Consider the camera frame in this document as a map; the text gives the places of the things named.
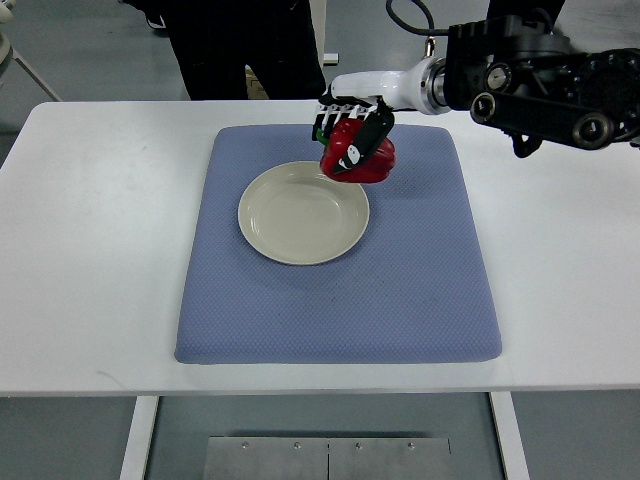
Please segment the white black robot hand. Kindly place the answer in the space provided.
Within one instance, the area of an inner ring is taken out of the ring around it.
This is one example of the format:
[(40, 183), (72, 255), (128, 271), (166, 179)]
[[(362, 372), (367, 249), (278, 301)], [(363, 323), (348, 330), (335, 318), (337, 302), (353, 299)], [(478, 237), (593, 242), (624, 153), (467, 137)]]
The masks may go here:
[(406, 71), (369, 71), (336, 77), (318, 100), (315, 121), (329, 133), (342, 118), (392, 120), (396, 111), (439, 115), (444, 98), (445, 60), (426, 57)]

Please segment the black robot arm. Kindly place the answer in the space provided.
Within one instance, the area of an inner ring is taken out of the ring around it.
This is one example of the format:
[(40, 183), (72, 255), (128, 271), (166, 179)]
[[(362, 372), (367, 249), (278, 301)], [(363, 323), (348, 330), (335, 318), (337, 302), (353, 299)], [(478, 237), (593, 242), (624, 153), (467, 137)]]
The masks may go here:
[(639, 51), (579, 52), (553, 28), (560, 1), (492, 1), (484, 20), (436, 28), (414, 27), (392, 5), (402, 29), (447, 39), (445, 58), (427, 70), (421, 91), (432, 106), (467, 111), (501, 130), (525, 158), (545, 142), (582, 150), (613, 143), (639, 145)]

